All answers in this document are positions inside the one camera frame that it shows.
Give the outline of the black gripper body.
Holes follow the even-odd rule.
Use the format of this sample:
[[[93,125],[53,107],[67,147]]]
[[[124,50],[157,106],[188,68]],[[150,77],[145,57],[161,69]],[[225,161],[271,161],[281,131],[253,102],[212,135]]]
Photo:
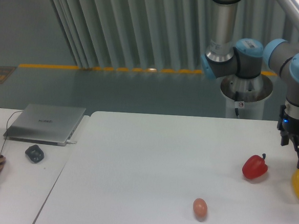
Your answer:
[[[291,140],[293,145],[299,148],[299,118],[291,115],[288,108],[292,108],[292,106],[286,104],[280,106],[277,129],[281,134],[281,145],[286,146]]]

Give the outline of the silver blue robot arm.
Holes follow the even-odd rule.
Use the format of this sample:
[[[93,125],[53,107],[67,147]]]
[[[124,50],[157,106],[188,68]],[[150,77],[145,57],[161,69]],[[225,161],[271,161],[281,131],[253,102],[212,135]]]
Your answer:
[[[240,1],[212,0],[216,19],[210,45],[201,57],[202,70],[209,78],[235,75],[250,82],[259,80],[264,63],[286,83],[286,101],[280,107],[277,128],[281,145],[293,144],[299,168],[299,42],[279,38],[266,46],[253,39],[232,43]],[[299,31],[299,0],[278,0],[278,4]]]

